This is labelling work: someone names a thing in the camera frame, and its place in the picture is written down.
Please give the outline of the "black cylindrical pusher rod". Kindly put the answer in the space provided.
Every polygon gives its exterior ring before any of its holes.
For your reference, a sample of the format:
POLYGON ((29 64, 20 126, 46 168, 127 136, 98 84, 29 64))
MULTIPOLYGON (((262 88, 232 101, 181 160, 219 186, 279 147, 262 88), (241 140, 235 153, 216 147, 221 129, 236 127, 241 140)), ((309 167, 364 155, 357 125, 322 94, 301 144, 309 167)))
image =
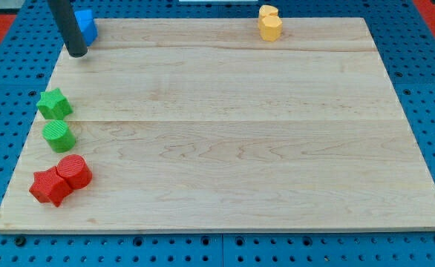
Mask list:
POLYGON ((79 58, 87 52, 87 46, 69 0, 47 0, 56 26, 70 56, 79 58))

